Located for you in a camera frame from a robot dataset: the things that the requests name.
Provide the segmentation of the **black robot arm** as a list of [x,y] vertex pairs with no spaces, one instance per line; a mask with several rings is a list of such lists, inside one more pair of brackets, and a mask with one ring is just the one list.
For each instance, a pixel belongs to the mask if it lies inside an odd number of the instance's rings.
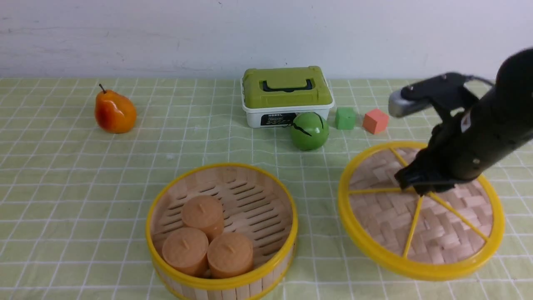
[[390,116],[403,118],[434,108],[441,118],[428,145],[395,174],[401,189],[442,193],[478,178],[527,144],[533,134],[533,50],[524,49],[499,67],[483,97],[465,87],[474,75],[449,72],[409,84],[389,97]]

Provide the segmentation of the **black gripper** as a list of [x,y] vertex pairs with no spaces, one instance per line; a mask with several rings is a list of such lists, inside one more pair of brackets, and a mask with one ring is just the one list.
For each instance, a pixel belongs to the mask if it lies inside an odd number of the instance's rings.
[[425,196],[447,192],[456,184],[471,182],[471,175],[458,175],[451,169],[458,156],[453,141],[459,136],[460,126],[454,121],[436,125],[428,146],[418,152],[412,166],[395,173],[394,178],[400,189],[413,189],[418,196]]

